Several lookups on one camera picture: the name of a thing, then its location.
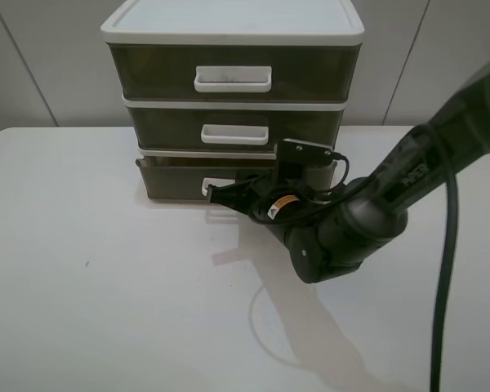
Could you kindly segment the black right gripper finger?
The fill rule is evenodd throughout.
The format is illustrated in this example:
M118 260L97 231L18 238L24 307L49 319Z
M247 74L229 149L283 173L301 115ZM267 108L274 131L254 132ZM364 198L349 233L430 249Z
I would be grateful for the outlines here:
M252 177L241 181L207 177L206 197L212 198L219 194L231 198L251 198L256 195L253 187L262 180L262 177Z

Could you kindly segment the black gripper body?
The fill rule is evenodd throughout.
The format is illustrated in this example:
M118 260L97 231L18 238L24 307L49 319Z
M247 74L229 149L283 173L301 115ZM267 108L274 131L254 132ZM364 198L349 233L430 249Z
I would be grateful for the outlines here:
M265 225L283 245L301 240L305 245L318 243L315 219L296 218L315 209L318 193L300 181L274 185L268 179L255 179L246 186L250 202L247 214L253 221Z

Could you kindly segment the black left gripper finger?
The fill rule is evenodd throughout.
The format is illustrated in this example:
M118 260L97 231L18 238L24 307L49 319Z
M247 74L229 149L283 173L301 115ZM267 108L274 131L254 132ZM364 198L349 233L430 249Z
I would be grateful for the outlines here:
M254 198L246 194L211 194L207 199L209 203L227 207L245 216L254 202Z

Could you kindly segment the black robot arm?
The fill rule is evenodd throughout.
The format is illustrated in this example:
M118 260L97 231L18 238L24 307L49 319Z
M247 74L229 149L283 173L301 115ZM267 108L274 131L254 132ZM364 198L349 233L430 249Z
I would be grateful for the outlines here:
M342 160L323 146L285 139L265 174L205 184L210 203L264 225L288 250L305 283L354 272L406 228L408 209L490 154L490 63L428 122L413 127L366 177L327 190L305 182L310 168Z

